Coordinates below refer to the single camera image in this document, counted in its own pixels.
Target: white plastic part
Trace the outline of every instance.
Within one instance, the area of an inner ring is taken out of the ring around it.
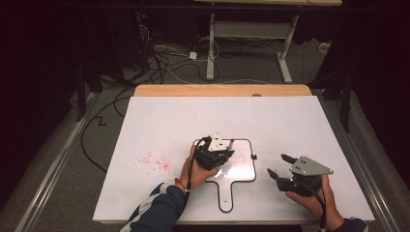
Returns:
[[[196,56],[197,56],[196,52],[194,52],[194,51],[190,52],[190,59],[191,60],[196,60]]]
[[[215,151],[223,151],[226,150],[226,146],[223,145],[222,140],[220,139],[220,136],[216,133],[214,137],[212,138],[211,144],[209,145],[208,150],[210,152],[215,152]]]

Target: dark sleeve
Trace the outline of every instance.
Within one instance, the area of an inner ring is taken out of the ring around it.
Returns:
[[[345,219],[335,232],[367,232],[367,224],[359,218]]]
[[[162,183],[136,208],[121,232],[172,231],[184,211],[184,203],[180,188]]]

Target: forearm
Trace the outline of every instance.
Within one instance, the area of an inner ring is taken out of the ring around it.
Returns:
[[[138,206],[121,232],[172,231],[184,211],[184,203],[180,188],[161,184]]]
[[[340,213],[334,209],[328,209],[327,212],[327,219],[326,219],[326,228],[330,231],[335,231],[341,227],[344,223],[344,218],[340,215]]]

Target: wrist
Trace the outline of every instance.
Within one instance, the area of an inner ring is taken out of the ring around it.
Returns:
[[[187,192],[187,184],[187,181],[184,181],[181,178],[175,178],[175,186],[181,189],[184,194]]]
[[[326,218],[326,227],[330,231],[338,229],[344,223],[344,218],[340,215],[338,211],[329,212]]]

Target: wooden table edge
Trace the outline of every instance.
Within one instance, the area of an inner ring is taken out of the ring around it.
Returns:
[[[139,85],[135,97],[287,97],[311,96],[306,85]]]

